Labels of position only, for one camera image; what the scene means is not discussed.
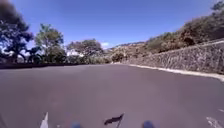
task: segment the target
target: road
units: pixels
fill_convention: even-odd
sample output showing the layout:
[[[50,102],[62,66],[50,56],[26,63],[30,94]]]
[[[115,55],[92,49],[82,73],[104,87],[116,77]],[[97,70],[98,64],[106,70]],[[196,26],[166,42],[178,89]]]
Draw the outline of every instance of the road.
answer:
[[[206,118],[224,124],[223,110],[224,85],[214,78],[125,65],[0,71],[8,128],[39,128],[46,112],[52,128],[105,128],[103,120],[123,112],[120,128],[140,128],[144,120],[156,128],[211,128]]]

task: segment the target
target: road edge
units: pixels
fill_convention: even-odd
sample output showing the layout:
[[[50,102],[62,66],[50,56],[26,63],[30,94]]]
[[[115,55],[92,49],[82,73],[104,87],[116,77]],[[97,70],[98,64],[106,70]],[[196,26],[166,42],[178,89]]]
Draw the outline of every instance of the road edge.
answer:
[[[141,66],[141,65],[134,65],[134,64],[128,64],[128,66],[139,67],[139,68],[148,68],[148,69],[160,70],[160,71],[183,74],[183,75],[210,77],[210,78],[218,79],[221,82],[224,82],[224,75],[219,75],[219,74],[215,74],[215,73],[204,73],[204,72],[186,71],[186,70],[178,70],[178,69],[156,68],[156,67]]]

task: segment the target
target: blue sky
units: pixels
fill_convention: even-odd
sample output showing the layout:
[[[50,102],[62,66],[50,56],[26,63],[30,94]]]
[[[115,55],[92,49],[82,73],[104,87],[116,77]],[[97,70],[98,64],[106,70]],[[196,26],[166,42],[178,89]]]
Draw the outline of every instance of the blue sky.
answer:
[[[65,44],[96,38],[112,47],[175,31],[210,13],[215,0],[11,0],[36,34],[40,23],[63,33]]]

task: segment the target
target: white road marking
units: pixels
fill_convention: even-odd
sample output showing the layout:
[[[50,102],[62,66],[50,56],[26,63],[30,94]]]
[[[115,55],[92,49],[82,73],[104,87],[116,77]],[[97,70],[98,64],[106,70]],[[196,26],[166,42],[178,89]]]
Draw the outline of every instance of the white road marking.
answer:
[[[177,70],[177,69],[156,68],[156,67],[140,66],[140,65],[133,65],[133,64],[131,64],[129,66],[134,66],[134,67],[139,67],[139,68],[157,69],[157,70],[161,70],[161,71],[179,73],[179,74],[183,74],[183,75],[193,75],[193,76],[216,78],[216,79],[219,79],[220,81],[224,82],[224,75],[219,75],[219,74],[185,71],[185,70]]]
[[[42,120],[40,128],[48,128],[48,113],[46,113],[44,120]]]
[[[220,111],[220,112],[224,112],[224,110],[222,110],[222,109],[219,109],[219,111]]]
[[[213,128],[223,128],[216,119],[212,117],[206,117],[206,119]]]

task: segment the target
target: retaining wall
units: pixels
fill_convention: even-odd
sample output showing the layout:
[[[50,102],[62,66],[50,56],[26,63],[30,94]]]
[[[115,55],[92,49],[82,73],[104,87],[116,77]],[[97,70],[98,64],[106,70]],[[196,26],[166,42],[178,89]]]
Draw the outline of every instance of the retaining wall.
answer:
[[[224,40],[140,58],[130,58],[123,63],[224,74]]]

